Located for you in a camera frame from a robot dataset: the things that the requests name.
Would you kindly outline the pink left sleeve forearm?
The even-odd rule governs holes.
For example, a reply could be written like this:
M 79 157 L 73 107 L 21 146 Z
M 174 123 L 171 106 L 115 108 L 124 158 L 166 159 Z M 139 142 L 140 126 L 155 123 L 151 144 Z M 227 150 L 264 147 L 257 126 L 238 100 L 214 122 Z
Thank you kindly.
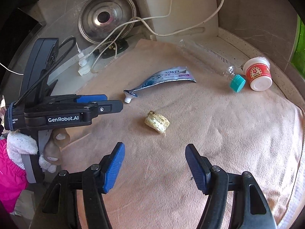
M 1 139 L 0 162 L 1 202 L 8 213 L 14 211 L 15 204 L 23 190 L 27 187 L 26 171 L 9 159 L 7 141 Z

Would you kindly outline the white gloved left hand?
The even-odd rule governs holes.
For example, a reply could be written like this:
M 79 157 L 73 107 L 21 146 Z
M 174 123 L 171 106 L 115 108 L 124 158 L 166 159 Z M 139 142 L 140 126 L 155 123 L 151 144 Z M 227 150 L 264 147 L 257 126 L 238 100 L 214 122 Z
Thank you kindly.
M 39 166 L 49 173 L 55 173 L 57 167 L 62 164 L 60 150 L 66 147 L 69 143 L 70 136 L 66 129 L 53 130 L 44 150 L 39 154 Z M 8 133 L 6 149 L 8 158 L 18 167 L 25 170 L 22 155 L 37 154 L 38 144 L 31 136 L 15 131 Z

